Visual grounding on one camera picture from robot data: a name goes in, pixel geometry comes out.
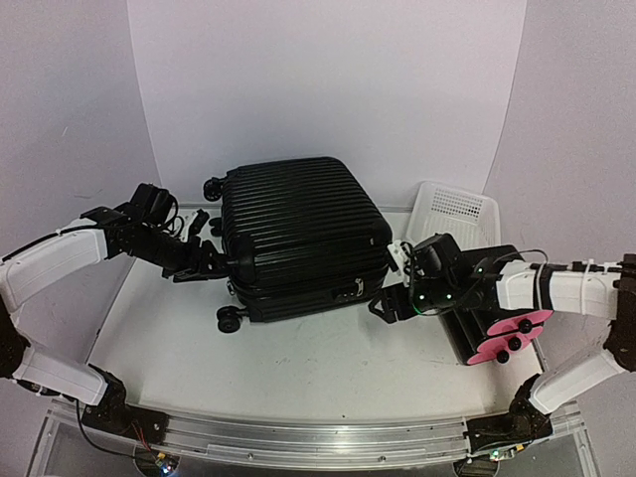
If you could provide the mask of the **silver zipper pull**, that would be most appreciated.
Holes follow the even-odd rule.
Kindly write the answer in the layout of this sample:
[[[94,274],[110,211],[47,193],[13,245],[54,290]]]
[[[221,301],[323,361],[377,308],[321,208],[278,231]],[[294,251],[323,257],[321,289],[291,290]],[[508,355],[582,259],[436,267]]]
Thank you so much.
[[[356,284],[355,296],[356,297],[363,296],[364,295],[364,289],[365,289],[364,280],[362,278],[356,278],[355,279],[355,284]]]

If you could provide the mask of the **black ribbed hard-shell suitcase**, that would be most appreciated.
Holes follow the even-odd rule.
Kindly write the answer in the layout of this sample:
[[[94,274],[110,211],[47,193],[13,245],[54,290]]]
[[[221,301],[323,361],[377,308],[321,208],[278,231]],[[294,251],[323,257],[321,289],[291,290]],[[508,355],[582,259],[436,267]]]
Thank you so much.
[[[218,310],[221,332],[367,302],[382,288],[393,231],[341,160],[239,166],[208,179],[203,195],[220,202],[212,234],[237,261],[228,281],[238,305]]]

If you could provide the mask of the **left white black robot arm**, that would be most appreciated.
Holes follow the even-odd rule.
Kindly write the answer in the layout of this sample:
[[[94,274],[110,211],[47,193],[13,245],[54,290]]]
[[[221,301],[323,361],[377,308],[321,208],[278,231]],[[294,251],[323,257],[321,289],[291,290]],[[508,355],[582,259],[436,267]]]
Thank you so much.
[[[169,229],[178,203],[166,189],[137,186],[114,209],[97,207],[62,229],[38,238],[1,260],[1,376],[82,403],[113,434],[136,422],[126,388],[113,374],[69,360],[28,338],[17,325],[23,305],[50,285],[122,253],[161,268],[176,283],[225,278],[231,262],[199,233],[200,213],[180,239]]]

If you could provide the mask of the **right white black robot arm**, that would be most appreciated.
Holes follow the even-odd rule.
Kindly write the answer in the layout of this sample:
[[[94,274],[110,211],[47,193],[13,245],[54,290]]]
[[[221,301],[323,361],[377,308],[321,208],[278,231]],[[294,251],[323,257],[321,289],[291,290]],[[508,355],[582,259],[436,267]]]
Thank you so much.
[[[504,451],[546,438],[551,415],[598,384],[635,370],[635,256],[618,262],[530,262],[511,245],[463,250],[449,234],[418,244],[395,241],[390,267],[401,281],[383,288],[369,310],[388,324],[413,317],[445,319],[465,364],[506,363],[554,313],[609,323],[606,337],[557,368],[535,374],[504,413],[471,418],[471,454]]]

